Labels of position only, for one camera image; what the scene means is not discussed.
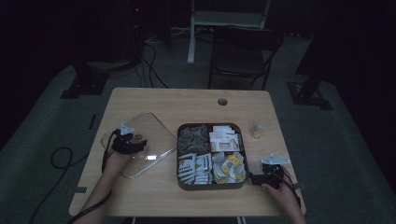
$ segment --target clear plastic lid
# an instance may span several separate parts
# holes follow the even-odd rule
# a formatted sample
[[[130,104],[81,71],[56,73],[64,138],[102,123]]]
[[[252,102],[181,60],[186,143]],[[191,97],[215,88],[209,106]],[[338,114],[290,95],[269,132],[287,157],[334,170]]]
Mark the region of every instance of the clear plastic lid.
[[[148,140],[145,149],[134,154],[132,161],[122,171],[125,178],[137,178],[177,148],[177,138],[163,123],[153,113],[143,112],[105,133],[101,139],[105,150],[111,134],[123,126],[134,129],[134,135],[141,134],[142,140]]]

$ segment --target chair backrest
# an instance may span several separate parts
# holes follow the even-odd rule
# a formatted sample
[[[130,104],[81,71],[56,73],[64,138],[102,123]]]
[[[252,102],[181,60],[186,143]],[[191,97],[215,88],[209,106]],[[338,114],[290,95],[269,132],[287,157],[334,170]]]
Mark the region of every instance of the chair backrest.
[[[215,32],[216,40],[226,40],[245,49],[277,51],[283,43],[283,35],[269,29],[222,26]]]

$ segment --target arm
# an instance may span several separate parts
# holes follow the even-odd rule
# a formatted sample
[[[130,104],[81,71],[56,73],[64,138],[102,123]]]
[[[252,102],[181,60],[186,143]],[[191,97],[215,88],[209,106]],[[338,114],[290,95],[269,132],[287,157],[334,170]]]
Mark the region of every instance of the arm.
[[[282,166],[285,174],[283,175],[283,179],[292,185],[290,180],[289,171]],[[283,208],[286,215],[289,217],[291,223],[293,224],[305,224],[305,217],[301,212],[300,206],[298,205],[294,193],[291,189],[285,184],[281,184],[279,189],[274,189],[267,184],[262,184],[262,187],[275,198],[275,200],[279,203],[279,205]]]
[[[90,197],[87,202],[85,202],[84,206],[81,208],[81,211],[101,202],[107,194],[110,192],[113,183],[116,181],[120,172],[126,166],[128,161],[132,159],[133,155],[123,155],[116,151],[111,152],[107,157],[106,167],[102,173],[102,176],[99,178],[96,183],[95,188],[93,189]],[[74,223],[104,223],[106,210],[107,210],[108,202],[102,204],[102,206],[96,208],[91,211],[87,215],[77,219]]]

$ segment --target chair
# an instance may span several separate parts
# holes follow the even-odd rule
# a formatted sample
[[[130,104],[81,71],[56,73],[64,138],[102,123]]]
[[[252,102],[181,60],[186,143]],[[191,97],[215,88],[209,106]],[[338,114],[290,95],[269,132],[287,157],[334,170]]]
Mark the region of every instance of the chair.
[[[208,88],[212,77],[234,76],[263,78],[262,91],[271,70],[271,63],[283,43],[283,35],[274,30],[223,26],[215,30],[210,61]]]

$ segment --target table hole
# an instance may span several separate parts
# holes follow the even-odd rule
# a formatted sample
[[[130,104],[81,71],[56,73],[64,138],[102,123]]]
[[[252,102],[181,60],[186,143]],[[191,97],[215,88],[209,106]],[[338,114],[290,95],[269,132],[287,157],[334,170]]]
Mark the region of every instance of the table hole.
[[[219,105],[227,105],[228,101],[226,99],[224,99],[224,98],[219,98],[218,99],[218,104]]]

